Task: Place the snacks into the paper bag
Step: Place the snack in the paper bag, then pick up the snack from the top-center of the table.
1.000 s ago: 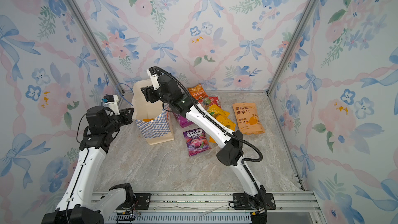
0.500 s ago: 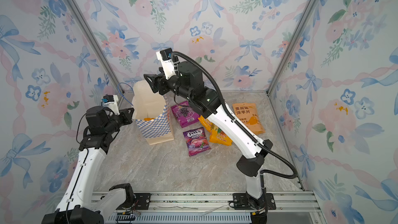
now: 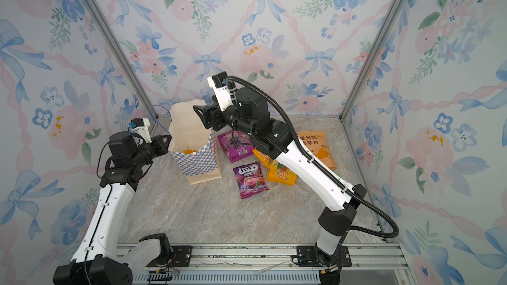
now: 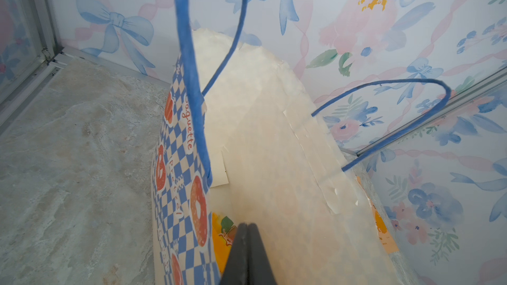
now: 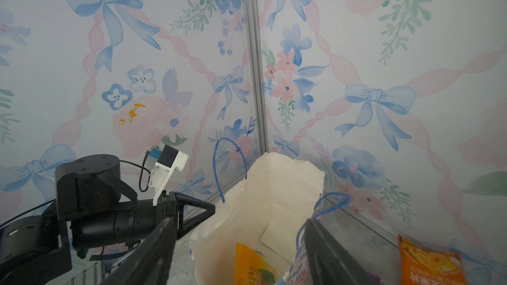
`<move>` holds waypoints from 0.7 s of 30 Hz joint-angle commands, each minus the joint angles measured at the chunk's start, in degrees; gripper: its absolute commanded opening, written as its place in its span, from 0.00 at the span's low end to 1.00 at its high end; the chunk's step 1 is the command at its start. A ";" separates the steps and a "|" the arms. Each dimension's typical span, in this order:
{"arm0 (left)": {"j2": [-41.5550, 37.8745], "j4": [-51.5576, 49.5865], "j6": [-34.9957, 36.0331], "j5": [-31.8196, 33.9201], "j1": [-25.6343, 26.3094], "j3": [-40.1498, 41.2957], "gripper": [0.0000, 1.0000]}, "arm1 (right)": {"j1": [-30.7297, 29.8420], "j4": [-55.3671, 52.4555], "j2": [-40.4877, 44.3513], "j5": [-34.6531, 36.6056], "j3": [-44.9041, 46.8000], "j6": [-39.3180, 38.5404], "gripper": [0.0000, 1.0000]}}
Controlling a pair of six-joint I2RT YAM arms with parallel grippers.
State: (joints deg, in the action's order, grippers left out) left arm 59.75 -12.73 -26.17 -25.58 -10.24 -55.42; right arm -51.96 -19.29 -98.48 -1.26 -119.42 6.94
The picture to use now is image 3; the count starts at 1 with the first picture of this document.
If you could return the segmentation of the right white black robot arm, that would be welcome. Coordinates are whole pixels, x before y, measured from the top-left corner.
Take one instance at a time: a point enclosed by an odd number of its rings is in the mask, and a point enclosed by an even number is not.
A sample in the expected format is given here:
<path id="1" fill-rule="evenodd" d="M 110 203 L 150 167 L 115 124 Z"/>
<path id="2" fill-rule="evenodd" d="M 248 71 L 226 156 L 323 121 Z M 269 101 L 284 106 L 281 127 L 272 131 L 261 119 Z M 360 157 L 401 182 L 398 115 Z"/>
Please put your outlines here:
<path id="1" fill-rule="evenodd" d="M 316 261 L 332 267 L 342 262 L 343 243 L 355 220 L 359 199 L 366 192 L 342 180 L 323 164 L 298 137 L 283 109 L 266 93 L 241 88 L 230 100 L 218 100 L 210 106 L 194 106 L 207 129 L 225 126 L 249 136 L 252 145 L 288 167 L 325 203 L 318 222 L 320 235 L 315 245 Z"/>

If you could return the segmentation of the purple grape candy bag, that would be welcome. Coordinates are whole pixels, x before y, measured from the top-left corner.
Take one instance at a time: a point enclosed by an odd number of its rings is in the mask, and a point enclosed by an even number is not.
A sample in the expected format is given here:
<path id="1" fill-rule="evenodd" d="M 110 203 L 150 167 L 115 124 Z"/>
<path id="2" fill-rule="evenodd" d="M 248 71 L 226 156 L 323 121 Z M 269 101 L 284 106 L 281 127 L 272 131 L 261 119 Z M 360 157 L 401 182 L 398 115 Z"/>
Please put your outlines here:
<path id="1" fill-rule="evenodd" d="M 250 138 L 239 131 L 228 131 L 218 136 L 219 144 L 230 162 L 235 163 L 253 155 Z"/>

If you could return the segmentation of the blue checkered paper bag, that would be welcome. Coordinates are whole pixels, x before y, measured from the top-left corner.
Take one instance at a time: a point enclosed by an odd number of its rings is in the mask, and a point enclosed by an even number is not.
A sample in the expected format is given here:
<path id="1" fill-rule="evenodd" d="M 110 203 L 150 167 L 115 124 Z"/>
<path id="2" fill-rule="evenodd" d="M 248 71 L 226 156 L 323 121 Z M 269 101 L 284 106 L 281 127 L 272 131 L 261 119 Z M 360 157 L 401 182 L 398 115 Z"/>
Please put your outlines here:
<path id="1" fill-rule="evenodd" d="M 193 110 L 193 106 L 204 105 L 204 100 L 194 99 L 171 106 L 152 106 L 157 114 L 158 132 L 172 136 L 168 154 L 158 161 L 161 175 L 191 186 L 222 178 L 215 132 L 205 129 Z M 197 152 L 184 154 L 187 149 Z"/>

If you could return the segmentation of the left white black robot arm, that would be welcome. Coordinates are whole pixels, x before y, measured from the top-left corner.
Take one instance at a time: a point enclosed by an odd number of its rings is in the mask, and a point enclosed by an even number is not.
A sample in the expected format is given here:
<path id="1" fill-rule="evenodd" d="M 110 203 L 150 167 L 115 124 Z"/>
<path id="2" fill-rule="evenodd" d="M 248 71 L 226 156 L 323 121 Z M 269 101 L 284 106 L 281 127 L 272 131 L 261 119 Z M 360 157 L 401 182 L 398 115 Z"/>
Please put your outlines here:
<path id="1" fill-rule="evenodd" d="M 126 255 L 118 257 L 121 223 L 137 186 L 154 159 L 168 153 L 172 137 L 121 131 L 110 136 L 111 156 L 100 177 L 96 211 L 78 250 L 54 273 L 54 284 L 133 284 L 149 264 L 166 264 L 172 248 L 165 234 L 144 237 Z"/>

